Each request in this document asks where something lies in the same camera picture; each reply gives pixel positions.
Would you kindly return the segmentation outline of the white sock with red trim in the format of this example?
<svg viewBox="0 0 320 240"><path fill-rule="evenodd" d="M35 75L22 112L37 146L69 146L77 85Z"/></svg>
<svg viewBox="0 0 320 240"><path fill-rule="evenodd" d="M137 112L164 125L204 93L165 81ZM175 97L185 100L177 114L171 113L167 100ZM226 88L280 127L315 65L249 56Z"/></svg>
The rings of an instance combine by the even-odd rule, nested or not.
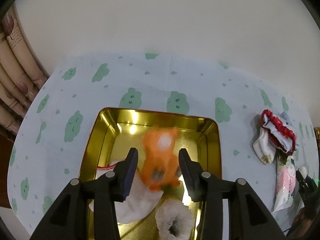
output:
<svg viewBox="0 0 320 240"><path fill-rule="evenodd" d="M125 201L114 203L117 222L129 224L147 217L162 196L163 191L151 191L143 184L140 172L136 169L130 194Z"/></svg>

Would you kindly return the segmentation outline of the orange big-eyed squishy toy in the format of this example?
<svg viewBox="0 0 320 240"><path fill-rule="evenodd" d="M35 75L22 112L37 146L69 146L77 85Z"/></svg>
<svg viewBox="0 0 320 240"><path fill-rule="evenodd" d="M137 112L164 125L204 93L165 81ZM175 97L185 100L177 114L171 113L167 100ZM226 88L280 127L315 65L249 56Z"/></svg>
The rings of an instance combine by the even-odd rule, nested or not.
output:
<svg viewBox="0 0 320 240"><path fill-rule="evenodd" d="M181 171L178 157L174 155L178 137L177 129L152 129L143 136L145 160L140 177L151 191L180 185Z"/></svg>

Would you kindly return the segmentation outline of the light blue sock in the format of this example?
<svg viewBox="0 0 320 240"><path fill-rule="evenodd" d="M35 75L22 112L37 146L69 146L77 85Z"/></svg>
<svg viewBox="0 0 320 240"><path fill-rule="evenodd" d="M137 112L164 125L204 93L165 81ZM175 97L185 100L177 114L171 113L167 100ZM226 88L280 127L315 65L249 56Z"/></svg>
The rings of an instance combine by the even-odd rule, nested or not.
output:
<svg viewBox="0 0 320 240"><path fill-rule="evenodd" d="M291 119L290 119L287 111L283 111L283 112L280 114L280 117L286 122L287 125L292 124Z"/></svg>

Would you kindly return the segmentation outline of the pink wet wipes pack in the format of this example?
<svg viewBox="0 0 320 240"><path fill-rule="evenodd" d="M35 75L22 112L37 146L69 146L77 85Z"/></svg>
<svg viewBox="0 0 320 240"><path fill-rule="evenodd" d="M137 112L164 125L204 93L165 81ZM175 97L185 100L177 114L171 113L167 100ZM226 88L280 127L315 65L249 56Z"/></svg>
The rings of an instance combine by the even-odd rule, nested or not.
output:
<svg viewBox="0 0 320 240"><path fill-rule="evenodd" d="M273 211L291 207L296 185L295 158L289 155L284 162L277 158L277 185Z"/></svg>

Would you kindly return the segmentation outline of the gold tin box red sides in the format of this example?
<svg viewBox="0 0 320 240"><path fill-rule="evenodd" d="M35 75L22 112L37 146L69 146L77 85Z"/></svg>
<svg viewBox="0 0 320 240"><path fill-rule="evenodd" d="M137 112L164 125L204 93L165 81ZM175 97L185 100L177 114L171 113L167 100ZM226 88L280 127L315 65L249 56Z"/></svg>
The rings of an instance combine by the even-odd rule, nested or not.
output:
<svg viewBox="0 0 320 240"><path fill-rule="evenodd" d="M209 118L174 113L105 108L100 111L93 125L79 172L81 181L90 181L97 176L98 166L107 166L124 159L130 148L138 150L138 170L145 160L143 136L156 129L175 129L179 132L173 150L178 156L185 148L192 161L200 163L205 171L217 178L222 177L221 150L217 123ZM193 229L189 239L196 239L202 204L191 201L183 176L177 188L164 188L164 193L153 211L144 219L129 224L118 223L120 239L161 239L158 234L155 214L160 205L169 198L181 200L193 215Z"/></svg>

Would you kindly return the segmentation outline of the white fluffy ball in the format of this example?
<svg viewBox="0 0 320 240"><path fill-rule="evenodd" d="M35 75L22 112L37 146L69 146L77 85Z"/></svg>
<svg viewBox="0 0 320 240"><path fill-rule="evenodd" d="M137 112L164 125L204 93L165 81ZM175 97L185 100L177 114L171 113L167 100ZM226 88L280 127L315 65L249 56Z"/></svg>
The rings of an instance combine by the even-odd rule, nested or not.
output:
<svg viewBox="0 0 320 240"><path fill-rule="evenodd" d="M300 169L299 169L299 172L301 173L303 179L306 179L306 176L308 175L308 172L307 172L307 169L305 166L302 166Z"/></svg>

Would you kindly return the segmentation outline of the beige patterned curtain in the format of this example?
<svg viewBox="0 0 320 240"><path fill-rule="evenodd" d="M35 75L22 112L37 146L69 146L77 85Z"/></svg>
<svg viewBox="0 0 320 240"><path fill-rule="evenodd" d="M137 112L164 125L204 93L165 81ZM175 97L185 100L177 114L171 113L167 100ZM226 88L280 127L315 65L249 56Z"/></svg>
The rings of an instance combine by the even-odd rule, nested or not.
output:
<svg viewBox="0 0 320 240"><path fill-rule="evenodd" d="M1 126L14 135L47 81L31 53L12 5L1 20Z"/></svg>

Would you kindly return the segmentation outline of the white and red patterned sock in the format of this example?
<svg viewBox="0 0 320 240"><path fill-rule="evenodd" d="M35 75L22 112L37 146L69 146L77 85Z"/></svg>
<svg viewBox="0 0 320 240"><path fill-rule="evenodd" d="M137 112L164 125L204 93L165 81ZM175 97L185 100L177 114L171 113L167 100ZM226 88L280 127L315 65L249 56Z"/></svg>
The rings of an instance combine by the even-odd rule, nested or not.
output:
<svg viewBox="0 0 320 240"><path fill-rule="evenodd" d="M297 135L292 124L287 125L271 110L263 110L260 116L259 136L253 143L253 150L260 161L271 164L277 150L284 155L293 155L297 149Z"/></svg>

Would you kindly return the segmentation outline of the white fluffy sock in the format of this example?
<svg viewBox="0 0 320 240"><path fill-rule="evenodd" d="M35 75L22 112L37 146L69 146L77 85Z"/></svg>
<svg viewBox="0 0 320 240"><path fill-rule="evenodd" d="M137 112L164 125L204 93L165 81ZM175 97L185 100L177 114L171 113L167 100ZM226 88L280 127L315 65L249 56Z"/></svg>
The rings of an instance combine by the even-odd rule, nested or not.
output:
<svg viewBox="0 0 320 240"><path fill-rule="evenodd" d="M179 200L167 199L157 209L156 225L161 239L189 239L193 213Z"/></svg>

